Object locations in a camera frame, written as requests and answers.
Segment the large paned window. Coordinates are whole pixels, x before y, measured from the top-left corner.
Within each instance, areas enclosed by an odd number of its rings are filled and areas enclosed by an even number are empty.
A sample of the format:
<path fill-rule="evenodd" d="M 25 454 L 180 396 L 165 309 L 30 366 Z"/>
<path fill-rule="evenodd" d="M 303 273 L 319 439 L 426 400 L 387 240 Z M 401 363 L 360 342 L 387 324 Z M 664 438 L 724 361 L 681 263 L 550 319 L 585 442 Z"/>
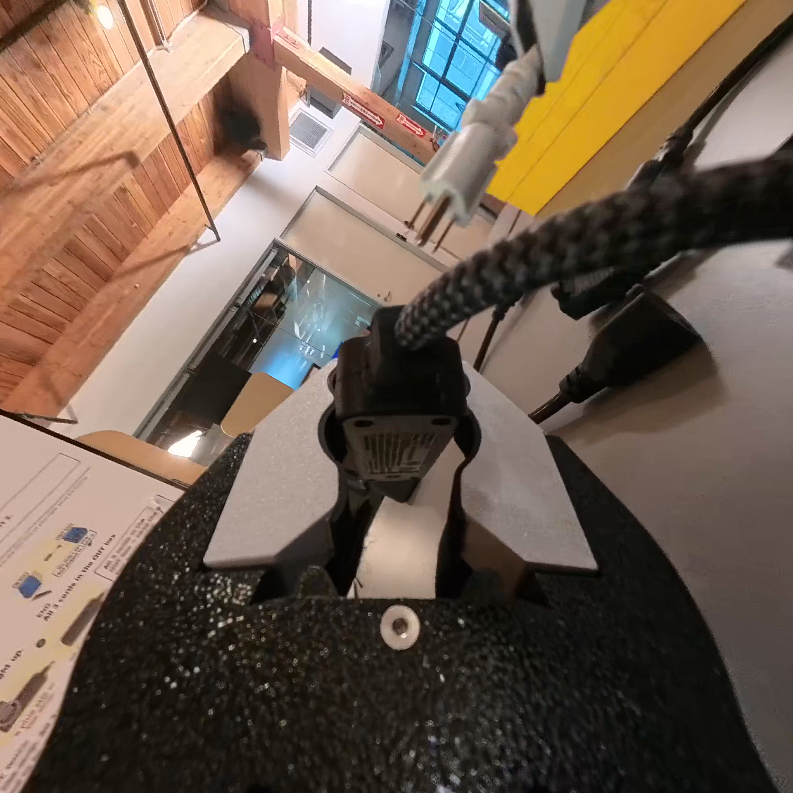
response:
<path fill-rule="evenodd" d="M 507 2 L 391 1 L 372 89 L 431 133 L 460 129 L 514 57 Z"/>

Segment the wooden post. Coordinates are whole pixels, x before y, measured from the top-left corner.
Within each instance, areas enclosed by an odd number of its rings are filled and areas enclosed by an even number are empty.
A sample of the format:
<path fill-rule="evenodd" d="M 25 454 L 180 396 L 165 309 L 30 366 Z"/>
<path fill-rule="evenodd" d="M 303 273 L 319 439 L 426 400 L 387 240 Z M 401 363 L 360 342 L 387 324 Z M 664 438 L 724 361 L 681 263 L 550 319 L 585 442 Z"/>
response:
<path fill-rule="evenodd" d="M 274 38 L 286 26 L 282 1 L 228 1 L 228 10 L 247 27 L 247 53 L 229 72 L 237 97 L 259 123 L 268 159 L 290 150 L 289 107 L 284 67 L 275 59 Z"/>

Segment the white wall vent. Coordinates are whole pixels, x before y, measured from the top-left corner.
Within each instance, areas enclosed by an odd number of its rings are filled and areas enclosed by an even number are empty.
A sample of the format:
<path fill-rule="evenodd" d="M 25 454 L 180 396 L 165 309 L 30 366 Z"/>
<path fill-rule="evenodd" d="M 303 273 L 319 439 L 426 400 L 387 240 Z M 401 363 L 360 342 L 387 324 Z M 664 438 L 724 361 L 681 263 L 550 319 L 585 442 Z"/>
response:
<path fill-rule="evenodd" d="M 298 109 L 290 118 L 290 144 L 311 157 L 316 157 L 332 134 L 332 127 L 306 109 Z"/>

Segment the cardboard box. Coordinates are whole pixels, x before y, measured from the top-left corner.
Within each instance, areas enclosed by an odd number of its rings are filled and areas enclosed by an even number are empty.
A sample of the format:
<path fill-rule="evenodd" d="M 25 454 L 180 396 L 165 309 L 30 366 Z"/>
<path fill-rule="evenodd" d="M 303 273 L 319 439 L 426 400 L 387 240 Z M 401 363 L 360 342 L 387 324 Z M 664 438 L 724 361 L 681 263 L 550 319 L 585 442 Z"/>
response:
<path fill-rule="evenodd" d="M 225 414 L 221 430 L 230 438 L 250 432 L 292 393 L 291 387 L 271 375 L 253 373 Z"/>
<path fill-rule="evenodd" d="M 155 477 L 190 487 L 207 470 L 189 458 L 182 458 L 120 431 L 95 431 L 77 441 L 94 451 L 108 454 Z"/>

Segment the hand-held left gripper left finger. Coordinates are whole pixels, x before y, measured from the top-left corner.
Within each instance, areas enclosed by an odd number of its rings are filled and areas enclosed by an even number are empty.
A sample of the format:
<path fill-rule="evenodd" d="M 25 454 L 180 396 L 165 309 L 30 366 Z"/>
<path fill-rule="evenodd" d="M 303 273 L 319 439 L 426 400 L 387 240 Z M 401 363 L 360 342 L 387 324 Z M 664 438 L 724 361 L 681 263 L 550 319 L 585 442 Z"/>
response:
<path fill-rule="evenodd" d="M 330 561 L 340 474 L 320 429 L 335 366 L 315 371 L 254 429 L 205 550 L 207 569 L 272 572 L 292 592 L 308 567 Z"/>

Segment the black ceiling fixture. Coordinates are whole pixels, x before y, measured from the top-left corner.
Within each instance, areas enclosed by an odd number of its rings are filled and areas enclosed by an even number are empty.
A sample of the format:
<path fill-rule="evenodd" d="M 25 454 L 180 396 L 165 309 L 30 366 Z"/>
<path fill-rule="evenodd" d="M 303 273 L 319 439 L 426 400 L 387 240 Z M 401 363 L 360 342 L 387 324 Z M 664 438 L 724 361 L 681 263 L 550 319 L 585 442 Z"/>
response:
<path fill-rule="evenodd" d="M 264 155 L 268 152 L 259 122 L 246 109 L 219 108 L 218 116 L 224 134 L 239 149 Z"/>

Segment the wooden ceiling beam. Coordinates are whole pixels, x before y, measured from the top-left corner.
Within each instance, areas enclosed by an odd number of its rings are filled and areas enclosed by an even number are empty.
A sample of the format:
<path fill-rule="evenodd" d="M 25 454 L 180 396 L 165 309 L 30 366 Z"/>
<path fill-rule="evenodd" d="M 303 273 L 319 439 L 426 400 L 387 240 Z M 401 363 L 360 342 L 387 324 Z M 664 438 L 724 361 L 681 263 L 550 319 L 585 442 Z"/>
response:
<path fill-rule="evenodd" d="M 427 164 L 434 157 L 436 149 L 433 137 L 428 130 L 426 137 L 419 138 L 396 123 L 397 114 L 406 115 L 404 112 L 359 83 L 351 75 L 338 71 L 333 64 L 313 50 L 307 42 L 287 28 L 272 33 L 271 39 L 275 61 L 289 72 L 307 83 L 322 86 L 328 93 L 333 91 L 332 85 L 338 85 L 343 92 L 346 91 L 359 97 L 385 119 L 384 130 L 371 127 L 375 132 L 382 134 L 388 141 L 410 154 L 421 164 Z"/>

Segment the dark air duct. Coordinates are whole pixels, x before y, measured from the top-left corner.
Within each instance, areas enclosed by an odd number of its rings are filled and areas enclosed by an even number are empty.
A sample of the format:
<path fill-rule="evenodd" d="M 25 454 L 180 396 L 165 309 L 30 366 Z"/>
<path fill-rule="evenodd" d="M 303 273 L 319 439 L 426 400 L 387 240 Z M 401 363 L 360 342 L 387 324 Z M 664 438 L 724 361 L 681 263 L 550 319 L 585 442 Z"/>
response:
<path fill-rule="evenodd" d="M 333 64 L 338 71 L 343 71 L 347 75 L 351 75 L 351 66 L 332 53 L 326 47 L 322 47 L 317 51 L 326 61 Z M 340 110 L 342 109 L 342 88 L 338 85 L 332 85 L 333 91 L 328 93 L 322 86 L 307 83 L 306 86 L 306 102 L 307 105 L 314 110 L 320 112 L 327 118 L 334 120 Z"/>

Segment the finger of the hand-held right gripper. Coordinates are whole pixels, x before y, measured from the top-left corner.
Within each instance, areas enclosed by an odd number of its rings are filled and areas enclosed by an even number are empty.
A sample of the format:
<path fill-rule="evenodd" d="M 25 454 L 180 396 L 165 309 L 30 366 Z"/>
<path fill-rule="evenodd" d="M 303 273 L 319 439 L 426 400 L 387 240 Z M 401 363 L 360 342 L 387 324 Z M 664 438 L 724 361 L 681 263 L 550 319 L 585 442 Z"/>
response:
<path fill-rule="evenodd" d="M 585 1 L 509 1 L 510 38 L 517 60 L 508 67 L 511 94 L 540 94 L 560 79 Z"/>

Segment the black power adapter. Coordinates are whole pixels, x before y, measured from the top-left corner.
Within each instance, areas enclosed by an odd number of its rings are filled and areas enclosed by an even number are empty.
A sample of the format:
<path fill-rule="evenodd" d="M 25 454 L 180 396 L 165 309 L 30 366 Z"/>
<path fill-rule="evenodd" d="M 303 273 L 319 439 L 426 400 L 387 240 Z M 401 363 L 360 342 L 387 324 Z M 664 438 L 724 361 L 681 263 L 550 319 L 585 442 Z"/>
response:
<path fill-rule="evenodd" d="M 702 343 L 699 332 L 670 304 L 640 288 L 596 333 L 557 393 L 528 416 L 540 424 L 569 404 L 639 382 Z"/>

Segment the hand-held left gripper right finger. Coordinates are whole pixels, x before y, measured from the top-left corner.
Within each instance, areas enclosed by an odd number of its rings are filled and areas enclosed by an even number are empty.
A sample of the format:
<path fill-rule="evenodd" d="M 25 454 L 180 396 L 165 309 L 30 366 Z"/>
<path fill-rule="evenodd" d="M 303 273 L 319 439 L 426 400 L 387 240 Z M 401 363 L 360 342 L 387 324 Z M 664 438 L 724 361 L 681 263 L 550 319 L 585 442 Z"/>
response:
<path fill-rule="evenodd" d="M 595 576 L 596 557 L 540 427 L 471 366 L 468 413 L 434 580 L 459 598 L 482 576 L 508 598 L 543 598 L 536 575 Z"/>

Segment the printed instruction sheet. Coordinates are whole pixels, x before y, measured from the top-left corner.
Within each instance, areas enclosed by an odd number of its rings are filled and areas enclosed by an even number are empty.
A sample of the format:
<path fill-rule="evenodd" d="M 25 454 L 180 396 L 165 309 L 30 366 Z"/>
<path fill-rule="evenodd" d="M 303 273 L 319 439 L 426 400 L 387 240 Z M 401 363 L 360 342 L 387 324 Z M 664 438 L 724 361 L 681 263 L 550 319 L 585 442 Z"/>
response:
<path fill-rule="evenodd" d="M 104 600 L 186 489 L 2 413 L 1 791 L 24 787 Z"/>

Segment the white power plug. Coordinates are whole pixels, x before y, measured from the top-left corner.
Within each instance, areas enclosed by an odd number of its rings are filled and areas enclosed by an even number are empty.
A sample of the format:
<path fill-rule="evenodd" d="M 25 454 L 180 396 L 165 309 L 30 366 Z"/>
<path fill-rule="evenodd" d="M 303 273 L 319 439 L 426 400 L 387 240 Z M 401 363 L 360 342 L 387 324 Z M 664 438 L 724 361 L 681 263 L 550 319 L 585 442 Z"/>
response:
<path fill-rule="evenodd" d="M 425 246 L 447 220 L 447 228 L 468 225 L 481 202 L 497 163 L 517 141 L 509 103 L 499 98 L 472 100 L 465 108 L 461 129 L 451 134 L 423 168 L 422 202 L 408 228 L 425 207 L 429 217 L 416 229 L 417 245 Z"/>

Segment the frosted glass door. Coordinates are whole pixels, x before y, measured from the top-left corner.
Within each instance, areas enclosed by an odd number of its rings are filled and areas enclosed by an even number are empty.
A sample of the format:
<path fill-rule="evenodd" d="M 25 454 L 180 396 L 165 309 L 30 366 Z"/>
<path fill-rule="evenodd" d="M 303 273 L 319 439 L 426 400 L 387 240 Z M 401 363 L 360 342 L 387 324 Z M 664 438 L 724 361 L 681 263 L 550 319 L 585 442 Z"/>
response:
<path fill-rule="evenodd" d="M 422 170 L 416 159 L 382 135 L 359 125 L 327 172 L 354 190 L 379 185 L 395 187 L 399 192 L 416 188 Z"/>
<path fill-rule="evenodd" d="M 356 266 L 377 263 L 431 273 L 447 272 L 453 265 L 453 260 L 438 259 L 403 240 L 396 231 L 319 186 L 287 223 L 279 240 L 316 264 L 335 265 L 349 259 Z"/>

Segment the thin black metal rod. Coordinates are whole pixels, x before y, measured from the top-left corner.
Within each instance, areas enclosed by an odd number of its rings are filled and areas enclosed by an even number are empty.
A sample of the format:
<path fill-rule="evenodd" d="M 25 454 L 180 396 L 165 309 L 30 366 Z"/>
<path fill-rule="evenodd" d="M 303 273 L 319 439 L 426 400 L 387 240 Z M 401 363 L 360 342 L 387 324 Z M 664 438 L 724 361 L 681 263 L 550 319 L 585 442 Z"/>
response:
<path fill-rule="evenodd" d="M 135 26 L 135 23 L 134 23 L 134 20 L 133 20 L 133 15 L 132 15 L 132 13 L 131 13 L 126 1 L 117 1 L 116 3 L 117 3 L 117 5 L 119 6 L 119 8 L 121 10 L 121 14 L 124 17 L 124 22 L 125 22 L 125 24 L 128 27 L 128 30 L 129 30 L 129 32 L 131 34 L 131 37 L 133 38 L 133 43 L 135 45 L 135 50 L 137 51 L 137 53 L 138 53 L 138 55 L 140 57 L 140 62 L 142 63 L 142 65 L 144 67 L 144 71 L 145 71 L 145 73 L 147 75 L 147 78 L 148 78 L 148 81 L 149 81 L 149 83 L 150 83 L 150 85 L 152 87 L 152 90 L 154 91 L 154 95 L 155 95 L 156 100 L 157 100 L 157 102 L 159 104 L 160 110 L 161 110 L 162 114 L 164 115 L 167 127 L 168 127 L 168 129 L 170 131 L 170 134 L 173 136 L 173 140 L 174 140 L 174 143 L 176 144 L 176 147 L 178 149 L 178 153 L 180 154 L 180 156 L 181 156 L 181 158 L 183 160 L 183 163 L 185 165 L 185 169 L 186 169 L 186 171 L 187 171 L 187 173 L 188 173 L 188 175 L 190 177 L 190 181 L 191 181 L 191 183 L 193 185 L 193 189 L 195 190 L 195 192 L 197 194 L 197 198 L 198 198 L 198 200 L 200 202 L 200 205 L 202 207 L 205 219 L 207 221 L 207 225 L 208 225 L 209 229 L 212 231 L 212 233 L 213 233 L 213 235 L 215 237 L 215 241 L 217 243 L 219 243 L 219 242 L 221 242 L 221 235 L 220 235 L 220 233 L 218 231 L 218 228 L 216 226 L 216 223 L 215 223 L 215 221 L 213 219 L 213 215 L 210 212 L 210 209 L 209 209 L 208 203 L 207 203 L 207 201 L 205 199 L 203 190 L 202 190 L 202 188 L 201 188 L 201 186 L 200 186 L 200 184 L 198 182 L 197 174 L 196 174 L 196 172 L 195 172 L 195 170 L 193 168 L 193 164 L 190 161 L 190 157 L 187 154 L 187 151 L 186 151 L 185 146 L 183 144 L 183 140 L 182 140 L 182 138 L 181 138 L 181 136 L 180 136 L 180 134 L 178 132 L 177 125 L 176 125 L 176 123 L 174 122 L 174 119 L 173 119 L 173 115 L 171 114 L 171 110 L 170 110 L 170 108 L 169 108 L 169 106 L 168 106 L 168 104 L 166 102 L 166 99 L 164 97 L 164 93 L 163 93 L 163 91 L 161 89 L 159 81 L 158 81 L 158 79 L 156 77 L 156 74 L 154 72 L 154 68 L 153 68 L 152 63 L 151 63 L 151 61 L 149 59 L 147 51 L 146 51 L 146 49 L 144 47 L 144 42 L 143 42 L 143 40 L 142 40 L 138 30 L 137 30 L 137 27 Z"/>

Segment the black monitor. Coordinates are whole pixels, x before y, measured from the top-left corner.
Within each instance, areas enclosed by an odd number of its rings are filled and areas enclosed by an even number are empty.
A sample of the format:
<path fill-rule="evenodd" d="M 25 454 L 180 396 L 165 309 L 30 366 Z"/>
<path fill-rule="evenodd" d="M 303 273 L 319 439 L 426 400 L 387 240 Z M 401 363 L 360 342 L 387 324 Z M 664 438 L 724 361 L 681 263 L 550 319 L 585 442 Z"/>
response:
<path fill-rule="evenodd" d="M 209 429 L 220 424 L 252 373 L 217 352 L 209 352 L 172 402 L 178 419 Z"/>

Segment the glass partition wall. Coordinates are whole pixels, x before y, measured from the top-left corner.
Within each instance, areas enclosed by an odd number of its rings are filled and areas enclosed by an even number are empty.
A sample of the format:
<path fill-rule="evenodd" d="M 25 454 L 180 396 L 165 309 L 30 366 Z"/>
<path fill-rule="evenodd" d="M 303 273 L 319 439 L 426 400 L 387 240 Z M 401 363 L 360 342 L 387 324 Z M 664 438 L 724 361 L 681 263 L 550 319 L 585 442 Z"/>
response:
<path fill-rule="evenodd" d="M 293 390 L 335 357 L 340 344 L 370 327 L 376 301 L 282 243 L 272 243 L 134 432 L 168 447 L 194 427 L 172 402 L 209 352 Z"/>

